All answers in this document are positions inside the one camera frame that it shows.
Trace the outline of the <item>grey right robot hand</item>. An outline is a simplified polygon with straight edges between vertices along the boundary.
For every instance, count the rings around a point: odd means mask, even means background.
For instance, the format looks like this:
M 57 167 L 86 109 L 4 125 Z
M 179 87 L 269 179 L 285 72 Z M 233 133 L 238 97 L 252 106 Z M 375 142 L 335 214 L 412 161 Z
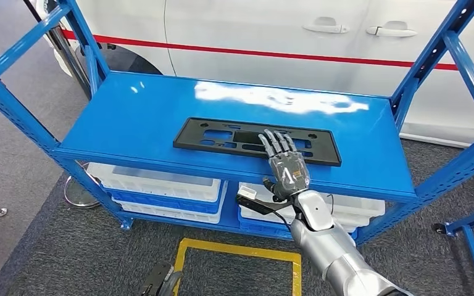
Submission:
M 310 175 L 306 162 L 293 139 L 286 133 L 265 129 L 259 134 L 268 156 L 275 181 L 263 178 L 264 186 L 275 202 L 284 202 L 309 189 Z

